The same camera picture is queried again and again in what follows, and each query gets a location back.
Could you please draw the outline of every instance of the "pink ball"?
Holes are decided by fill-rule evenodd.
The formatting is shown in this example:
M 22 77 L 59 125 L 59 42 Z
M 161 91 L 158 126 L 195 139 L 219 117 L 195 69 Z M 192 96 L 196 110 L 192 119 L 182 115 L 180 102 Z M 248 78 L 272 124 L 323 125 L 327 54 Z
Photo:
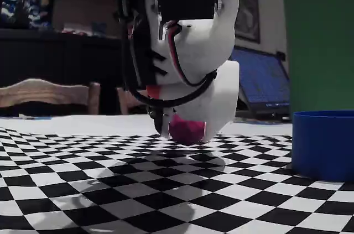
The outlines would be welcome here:
M 183 145 L 193 145 L 204 137 L 205 123 L 185 121 L 178 115 L 174 115 L 169 126 L 172 140 Z

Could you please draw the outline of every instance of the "white table surface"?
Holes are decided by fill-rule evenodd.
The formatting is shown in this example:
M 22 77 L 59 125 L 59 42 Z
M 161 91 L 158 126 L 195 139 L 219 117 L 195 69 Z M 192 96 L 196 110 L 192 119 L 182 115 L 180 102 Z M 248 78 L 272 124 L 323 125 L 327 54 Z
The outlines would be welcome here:
M 154 122 L 148 115 L 67 116 L 36 120 L 0 119 L 0 127 L 35 134 L 149 136 L 157 133 Z M 291 135 L 292 125 L 229 123 L 220 133 L 247 136 Z

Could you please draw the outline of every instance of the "robotic arm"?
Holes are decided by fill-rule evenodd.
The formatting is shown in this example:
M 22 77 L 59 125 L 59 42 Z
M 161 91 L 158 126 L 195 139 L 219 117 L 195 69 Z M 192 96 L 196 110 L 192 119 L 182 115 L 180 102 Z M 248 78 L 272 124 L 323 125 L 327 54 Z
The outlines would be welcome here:
M 239 66 L 227 60 L 238 0 L 117 3 L 126 88 L 150 107 L 161 135 L 185 144 L 209 141 L 235 116 Z M 141 87 L 149 97 L 139 94 Z

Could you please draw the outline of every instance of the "black cable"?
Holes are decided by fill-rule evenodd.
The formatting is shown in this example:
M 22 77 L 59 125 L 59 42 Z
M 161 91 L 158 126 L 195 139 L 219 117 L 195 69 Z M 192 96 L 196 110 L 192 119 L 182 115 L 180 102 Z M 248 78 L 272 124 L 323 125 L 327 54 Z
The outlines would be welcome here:
M 129 49 L 128 45 L 128 26 L 127 26 L 127 20 L 126 17 L 123 15 L 123 6 L 124 4 L 122 3 L 122 0 L 117 0 L 117 6 L 118 6 L 118 17 L 119 17 L 119 27 L 121 30 L 121 51 L 122 51 L 122 74 L 123 74 L 123 80 L 125 83 L 125 87 L 127 90 L 140 102 L 145 103 L 146 105 L 150 107 L 155 107 L 155 108 L 172 108 L 172 107 L 177 107 L 183 104 L 186 104 L 199 96 L 201 96 L 205 91 L 210 87 L 212 84 L 213 80 L 216 78 L 216 70 L 211 72 L 210 74 L 206 75 L 206 80 L 205 82 L 201 85 L 200 88 L 198 88 L 196 91 L 193 93 L 177 98 L 175 100 L 157 100 L 153 98 L 148 98 L 143 95 L 141 95 L 136 87 L 132 86 L 132 82 L 136 80 L 136 78 L 132 78 L 132 75 L 128 74 L 129 71 L 129 66 L 128 66 L 128 58 L 130 56 L 130 52 L 127 50 Z

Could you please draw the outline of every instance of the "table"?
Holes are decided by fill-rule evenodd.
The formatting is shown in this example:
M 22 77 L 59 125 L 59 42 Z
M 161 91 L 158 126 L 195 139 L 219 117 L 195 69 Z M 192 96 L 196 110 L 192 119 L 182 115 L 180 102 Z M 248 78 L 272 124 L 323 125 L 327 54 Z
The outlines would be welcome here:
M 354 185 L 293 174 L 289 124 L 231 123 L 191 147 L 146 116 L 0 127 L 0 234 L 354 232 Z

